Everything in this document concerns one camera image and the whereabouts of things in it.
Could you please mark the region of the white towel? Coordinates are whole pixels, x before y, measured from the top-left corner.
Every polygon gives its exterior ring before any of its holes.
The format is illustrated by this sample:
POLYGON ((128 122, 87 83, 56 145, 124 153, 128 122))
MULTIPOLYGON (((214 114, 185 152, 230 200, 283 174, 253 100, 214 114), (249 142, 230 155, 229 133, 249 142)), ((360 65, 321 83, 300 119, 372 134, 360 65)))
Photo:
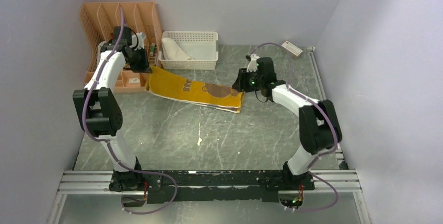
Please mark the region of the white towel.
POLYGON ((162 38, 162 49, 164 51, 164 58, 172 61, 189 61, 194 60, 191 56, 185 53, 183 49, 179 47, 176 41, 172 38, 162 38))

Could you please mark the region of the white plastic basket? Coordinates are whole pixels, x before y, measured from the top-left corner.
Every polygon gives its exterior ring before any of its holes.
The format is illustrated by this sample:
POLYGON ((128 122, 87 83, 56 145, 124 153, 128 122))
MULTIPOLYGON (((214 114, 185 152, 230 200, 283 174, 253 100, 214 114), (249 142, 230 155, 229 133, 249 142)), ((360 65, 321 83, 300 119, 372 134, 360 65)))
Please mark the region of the white plastic basket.
POLYGON ((162 39, 169 38, 189 56, 189 60, 173 59, 165 47, 159 52, 158 60, 164 69, 170 70, 214 70, 218 61, 218 33, 215 31, 164 31, 162 39))

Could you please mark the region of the brown and yellow towel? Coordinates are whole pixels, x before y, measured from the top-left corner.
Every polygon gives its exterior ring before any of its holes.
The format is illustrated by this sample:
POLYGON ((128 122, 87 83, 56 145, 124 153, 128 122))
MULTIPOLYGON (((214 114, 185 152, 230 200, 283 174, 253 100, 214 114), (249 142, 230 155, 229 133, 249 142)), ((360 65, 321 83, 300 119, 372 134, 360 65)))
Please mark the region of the brown and yellow towel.
POLYGON ((240 113, 244 92, 227 86, 187 79, 158 67, 152 67, 146 90, 158 97, 203 107, 240 113))

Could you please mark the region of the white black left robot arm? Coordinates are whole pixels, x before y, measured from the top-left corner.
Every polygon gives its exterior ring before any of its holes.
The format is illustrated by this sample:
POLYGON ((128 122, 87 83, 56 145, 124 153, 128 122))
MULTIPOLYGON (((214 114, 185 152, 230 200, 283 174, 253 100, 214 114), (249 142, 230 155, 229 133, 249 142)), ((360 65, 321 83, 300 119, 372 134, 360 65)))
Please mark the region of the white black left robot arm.
POLYGON ((135 73, 152 72, 144 44, 146 34, 121 25, 114 28, 114 36, 100 47, 97 68, 84 89, 73 92, 73 102, 82 130, 101 143, 112 159, 109 190, 144 190, 148 183, 141 165, 119 132, 123 114, 113 91, 125 65, 135 73))

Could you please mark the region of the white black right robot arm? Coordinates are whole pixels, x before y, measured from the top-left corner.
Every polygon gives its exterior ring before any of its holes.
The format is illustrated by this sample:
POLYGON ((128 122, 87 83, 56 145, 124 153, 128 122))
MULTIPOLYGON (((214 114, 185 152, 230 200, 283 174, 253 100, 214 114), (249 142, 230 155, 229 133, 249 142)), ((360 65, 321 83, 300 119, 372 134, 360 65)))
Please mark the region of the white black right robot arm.
POLYGON ((337 150, 342 133, 335 107, 330 100, 313 99, 279 80, 270 57, 251 54, 246 59, 232 88, 260 93, 264 102, 280 104, 298 117, 300 146, 284 163, 282 175, 282 184, 293 190, 321 157, 337 150))

